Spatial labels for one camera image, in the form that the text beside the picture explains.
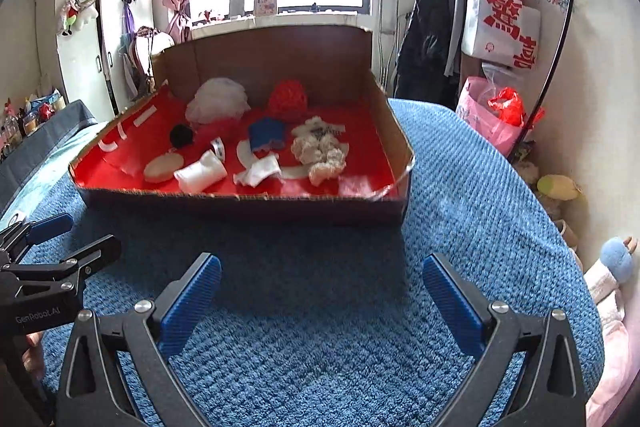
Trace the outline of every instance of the blue blanket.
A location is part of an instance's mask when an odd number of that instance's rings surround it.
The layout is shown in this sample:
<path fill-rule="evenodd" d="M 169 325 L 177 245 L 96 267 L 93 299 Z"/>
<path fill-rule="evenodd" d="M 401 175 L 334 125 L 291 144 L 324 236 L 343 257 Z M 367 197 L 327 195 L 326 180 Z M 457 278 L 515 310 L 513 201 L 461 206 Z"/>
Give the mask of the blue blanket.
<path fill-rule="evenodd" d="M 401 230 L 221 223 L 149 208 L 86 208 L 68 175 L 34 218 L 69 212 L 75 228 L 33 248 L 55 262 L 113 233 L 123 258 L 88 280 L 85 305 L 123 312 L 157 296 L 202 251 L 222 288 L 172 365 L 213 425 L 428 425 L 472 361 L 422 285 L 422 260 L 445 254 L 490 299 L 516 311 L 567 311 L 587 393 L 604 364 L 596 308 L 542 207 L 510 165 L 448 109 L 393 101 L 417 155 Z M 57 388 L 70 326 L 47 333 L 46 384 Z M 146 421 L 161 425 L 129 360 Z M 483 424 L 504 407 L 517 363 Z"/>

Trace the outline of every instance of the cardboard box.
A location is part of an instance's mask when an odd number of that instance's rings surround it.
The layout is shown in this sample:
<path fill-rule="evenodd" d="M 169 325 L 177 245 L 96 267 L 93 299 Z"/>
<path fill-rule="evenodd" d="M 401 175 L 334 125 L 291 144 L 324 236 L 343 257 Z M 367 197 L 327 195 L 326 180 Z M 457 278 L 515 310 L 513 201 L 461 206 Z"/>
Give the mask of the cardboard box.
<path fill-rule="evenodd" d="M 194 196 L 80 186 L 76 181 L 76 169 L 85 156 L 119 122 L 139 112 L 148 100 L 136 104 L 108 124 L 71 162 L 71 177 L 87 205 L 165 204 L 233 219 L 399 224 L 408 204 L 414 151 L 370 71 L 371 51 L 372 33 L 352 26 L 270 26 L 211 36 L 168 48 L 153 58 L 153 69 L 156 85 L 167 81 L 171 92 L 184 102 L 189 102 L 206 80 L 217 76 L 240 82 L 252 107 L 266 107 L 273 87 L 285 78 L 302 82 L 310 107 L 365 100 L 396 181 L 393 190 L 386 195 L 372 199 L 291 198 L 265 194 Z"/>

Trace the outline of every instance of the blue object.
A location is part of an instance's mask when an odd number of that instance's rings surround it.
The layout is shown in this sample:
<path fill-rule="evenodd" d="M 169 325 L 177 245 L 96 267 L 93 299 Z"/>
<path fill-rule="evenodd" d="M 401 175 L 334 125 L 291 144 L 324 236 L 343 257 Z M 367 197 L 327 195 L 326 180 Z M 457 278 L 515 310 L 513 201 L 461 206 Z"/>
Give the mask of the blue object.
<path fill-rule="evenodd" d="M 249 145 L 252 152 L 284 149 L 285 124 L 274 118 L 261 118 L 249 126 Z"/>
<path fill-rule="evenodd" d="M 124 254 L 84 292 L 85 307 L 113 314 L 157 297 L 197 253 L 214 250 L 224 284 L 171 361 L 212 425 L 430 425 L 473 364 L 426 295 L 422 262 L 433 251 L 490 301 L 527 314 L 566 311 L 590 396 L 604 365 L 600 319 L 556 227 L 505 158 L 453 111 L 390 103 L 417 157 L 401 230 L 87 209 L 65 174 L 33 217 L 69 212 L 74 231 L 33 247 L 25 263 L 57 263 L 113 233 Z M 70 328 L 44 336 L 54 391 Z M 145 422 L 159 427 L 130 359 L 121 360 Z M 518 371 L 513 363 L 483 425 L 500 418 Z"/>
<path fill-rule="evenodd" d="M 602 245 L 600 261 L 609 268 L 618 284 L 627 282 L 634 273 L 634 260 L 619 237 L 613 237 Z"/>
<path fill-rule="evenodd" d="M 460 351 L 480 360 L 486 347 L 482 339 L 482 321 L 433 255 L 424 260 L 422 280 Z"/>
<path fill-rule="evenodd" d="M 217 257 L 209 254 L 209 258 L 195 273 L 175 304 L 167 311 L 160 322 L 160 338 L 158 351 L 166 359 L 178 355 L 189 340 L 193 328 L 196 327 L 211 304 L 213 295 L 220 287 L 222 268 Z"/>
<path fill-rule="evenodd" d="M 39 245 L 65 232 L 69 232 L 73 225 L 73 217 L 66 212 L 49 217 L 31 226 L 31 230 L 26 236 L 27 243 L 29 245 Z"/>

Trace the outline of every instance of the window sill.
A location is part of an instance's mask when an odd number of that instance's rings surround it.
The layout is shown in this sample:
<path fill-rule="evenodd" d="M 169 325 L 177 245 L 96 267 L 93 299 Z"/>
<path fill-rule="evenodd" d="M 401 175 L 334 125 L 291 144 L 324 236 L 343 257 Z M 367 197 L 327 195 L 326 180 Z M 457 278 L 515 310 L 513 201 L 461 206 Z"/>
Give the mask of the window sill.
<path fill-rule="evenodd" d="M 373 18 L 357 12 L 294 12 L 267 15 L 264 17 L 241 17 L 233 20 L 215 21 L 191 30 L 193 39 L 231 33 L 264 26 L 291 26 L 298 24 L 337 24 L 373 29 Z"/>

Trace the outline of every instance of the black round object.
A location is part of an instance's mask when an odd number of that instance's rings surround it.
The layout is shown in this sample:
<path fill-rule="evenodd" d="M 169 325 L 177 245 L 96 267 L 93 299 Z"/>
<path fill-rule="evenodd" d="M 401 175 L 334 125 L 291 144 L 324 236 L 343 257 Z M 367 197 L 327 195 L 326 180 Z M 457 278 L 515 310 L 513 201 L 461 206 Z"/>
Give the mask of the black round object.
<path fill-rule="evenodd" d="M 179 123 L 169 133 L 169 141 L 176 149 L 193 143 L 193 130 L 188 125 Z"/>

